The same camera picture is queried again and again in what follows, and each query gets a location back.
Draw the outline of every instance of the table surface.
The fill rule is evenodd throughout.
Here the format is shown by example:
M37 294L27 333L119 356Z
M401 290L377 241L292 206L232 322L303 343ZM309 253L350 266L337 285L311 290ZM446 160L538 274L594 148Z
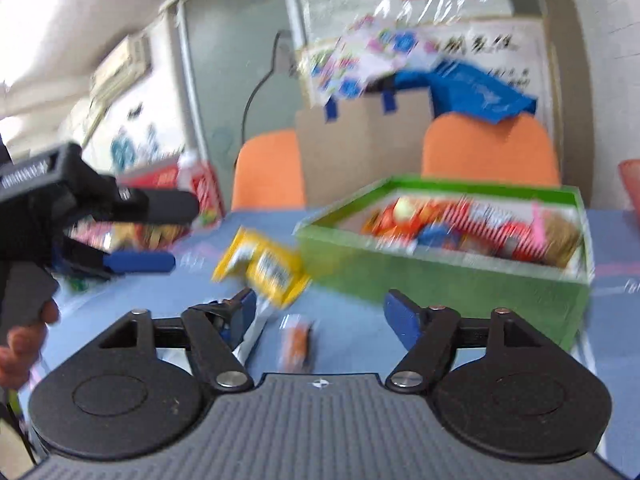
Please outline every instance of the table surface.
M42 377L134 308L153 316L175 317L192 304L230 298L240 281L210 281L223 251L240 226L258 229L293 245L291 233L305 212L234 213L216 230L191 235L174 248L178 266L168 276L127 276L81 295L61 290L56 300L62 322L50 330L44 363L34 369ZM596 257L596 279L585 328L574 356L605 382L613 398L613 414L600 452L617 469L634 478L640 472L640 229L630 212L589 211ZM386 378L405 350L386 324L382 305L375 305L311 285L286 311L304 314L314 323L316 374L376 372ZM265 327L248 370L259 380L277 369L279 320ZM456 365L476 359L481 350L459 352ZM20 392L26 406L30 388Z

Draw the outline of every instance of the human hand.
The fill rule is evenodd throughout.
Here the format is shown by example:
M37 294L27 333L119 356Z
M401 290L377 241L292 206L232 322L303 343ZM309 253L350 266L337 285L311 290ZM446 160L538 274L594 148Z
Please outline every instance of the human hand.
M47 338L47 325L58 321L58 306L51 300L45 303L40 322L9 330L9 346L0 346L0 387L18 390L30 376L31 367L40 357L40 350Z

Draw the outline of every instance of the yellow snack package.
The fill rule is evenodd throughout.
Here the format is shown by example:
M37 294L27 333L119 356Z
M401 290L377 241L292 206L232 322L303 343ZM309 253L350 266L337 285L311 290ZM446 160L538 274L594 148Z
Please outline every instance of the yellow snack package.
M256 231L238 229L213 271L212 280L246 276L251 287L276 308L286 308L310 281L297 251L281 246Z

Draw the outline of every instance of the orange chair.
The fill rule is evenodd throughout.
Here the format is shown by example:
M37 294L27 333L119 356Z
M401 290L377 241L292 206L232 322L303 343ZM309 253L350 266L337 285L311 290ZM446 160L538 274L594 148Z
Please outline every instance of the orange chair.
M553 144L530 114L496 125L460 114L440 116L424 137L422 176L560 186Z
M305 186L294 130L248 140L238 155L231 211L304 209Z

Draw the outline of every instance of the green box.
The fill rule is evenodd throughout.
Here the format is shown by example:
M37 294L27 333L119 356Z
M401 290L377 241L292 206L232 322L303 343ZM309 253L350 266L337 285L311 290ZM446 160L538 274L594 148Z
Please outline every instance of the green box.
M584 272L510 262L474 254L418 248L413 254L377 248L377 240L341 223L387 196L403 192L468 194L488 200L528 200L575 208L584 234ZM382 306L397 288L421 306L443 304L464 317L488 318L507 307L569 350L589 300L594 275L589 224L580 192L561 189L425 180L399 176L380 181L307 219L296 228L306 270L316 283Z

